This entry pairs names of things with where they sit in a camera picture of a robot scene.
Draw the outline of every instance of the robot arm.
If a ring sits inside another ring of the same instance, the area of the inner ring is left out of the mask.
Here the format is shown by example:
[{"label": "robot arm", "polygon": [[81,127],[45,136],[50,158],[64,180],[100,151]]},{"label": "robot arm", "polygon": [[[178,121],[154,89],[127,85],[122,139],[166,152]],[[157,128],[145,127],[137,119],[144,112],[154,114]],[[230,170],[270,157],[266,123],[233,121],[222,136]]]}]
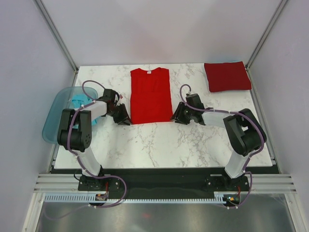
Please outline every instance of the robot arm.
[{"label": "robot arm", "polygon": [[[186,96],[187,103],[198,109],[204,109],[198,94]],[[260,130],[264,142],[266,134],[249,109],[243,109],[239,113],[247,116]],[[261,146],[261,139],[254,127],[241,116],[218,112],[202,112],[193,110],[180,102],[171,118],[176,123],[189,124],[191,120],[201,125],[211,125],[226,129],[228,138],[233,147],[231,158],[225,167],[225,173],[230,179],[236,179],[243,175],[243,167],[250,154]]]},{"label": "robot arm", "polygon": [[[87,167],[87,170],[93,175],[98,176],[101,170],[101,165],[98,163],[91,150],[92,127],[91,122],[100,116],[112,116],[114,122],[119,125],[131,125],[131,119],[128,116],[124,104],[117,105],[115,96],[119,94],[112,89],[105,89],[103,96],[95,101],[95,103],[83,110],[81,110],[74,122],[78,125],[77,128],[72,129],[70,137],[70,147],[77,152],[80,160]],[[74,109],[64,109],[62,111],[57,141],[67,150],[69,127]]]}]

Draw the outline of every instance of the white wall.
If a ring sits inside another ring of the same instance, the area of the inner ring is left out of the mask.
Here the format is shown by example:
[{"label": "white wall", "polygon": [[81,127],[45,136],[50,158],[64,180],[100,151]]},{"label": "white wall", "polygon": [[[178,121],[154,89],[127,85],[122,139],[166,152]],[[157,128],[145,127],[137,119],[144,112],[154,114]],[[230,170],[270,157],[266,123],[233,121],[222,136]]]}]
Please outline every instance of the white wall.
[{"label": "white wall", "polygon": [[280,0],[43,0],[77,65],[243,60]]},{"label": "white wall", "polygon": [[290,1],[251,68],[282,171],[309,217],[309,1]]},{"label": "white wall", "polygon": [[51,145],[42,128],[73,71],[32,0],[0,1],[0,231],[21,231]]}]

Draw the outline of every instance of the teal plastic bin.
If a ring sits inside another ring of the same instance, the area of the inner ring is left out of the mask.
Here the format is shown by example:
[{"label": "teal plastic bin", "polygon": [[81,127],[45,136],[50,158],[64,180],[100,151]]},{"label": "teal plastic bin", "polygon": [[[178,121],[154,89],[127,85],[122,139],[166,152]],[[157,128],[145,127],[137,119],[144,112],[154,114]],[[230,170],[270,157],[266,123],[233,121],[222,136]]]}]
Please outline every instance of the teal plastic bin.
[{"label": "teal plastic bin", "polygon": [[[94,99],[98,98],[98,93],[95,89],[90,87],[85,87],[84,89],[86,93],[90,95],[92,98]],[[52,107],[50,108],[50,111],[48,113],[42,131],[42,137],[46,142],[50,144],[57,143],[57,134],[62,110],[66,108],[70,109],[74,108],[72,104],[72,97],[77,94],[84,94],[82,87],[64,88],[55,97],[55,100],[53,102]]]}]

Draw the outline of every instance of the white marble surface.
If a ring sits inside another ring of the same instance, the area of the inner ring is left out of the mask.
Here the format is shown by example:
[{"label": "white marble surface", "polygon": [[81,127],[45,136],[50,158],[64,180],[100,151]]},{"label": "white marble surface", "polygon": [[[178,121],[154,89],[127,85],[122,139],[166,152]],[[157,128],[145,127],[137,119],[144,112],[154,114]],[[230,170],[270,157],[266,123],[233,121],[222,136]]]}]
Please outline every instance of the white marble surface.
[{"label": "white marble surface", "polygon": [[[130,115],[131,76],[136,68],[153,70],[169,69],[173,112],[180,101],[179,88],[189,84],[192,93],[198,93],[205,107],[238,111],[249,108],[256,115],[249,91],[210,93],[203,64],[159,64],[85,66],[78,73],[76,86],[85,80],[96,80],[106,88],[121,93]],[[97,90],[100,86],[87,83]],[[231,146],[225,129],[189,125],[174,122],[149,123],[131,126],[114,124],[111,117],[93,126],[91,147],[103,168],[177,168],[177,167],[223,167],[231,155]],[[271,166],[267,148],[254,156],[249,166]],[[55,168],[79,168],[73,155],[60,148]]]}]

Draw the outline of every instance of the red towel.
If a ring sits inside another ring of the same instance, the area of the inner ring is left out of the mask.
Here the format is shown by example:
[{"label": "red towel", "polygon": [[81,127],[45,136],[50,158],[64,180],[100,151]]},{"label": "red towel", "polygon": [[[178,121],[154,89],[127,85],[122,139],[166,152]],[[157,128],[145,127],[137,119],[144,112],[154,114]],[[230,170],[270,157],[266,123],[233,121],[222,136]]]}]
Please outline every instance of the red towel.
[{"label": "red towel", "polygon": [[210,92],[249,90],[251,82],[242,62],[204,64]]},{"label": "red towel", "polygon": [[173,115],[169,70],[131,71],[131,120],[133,124],[169,122]]}]

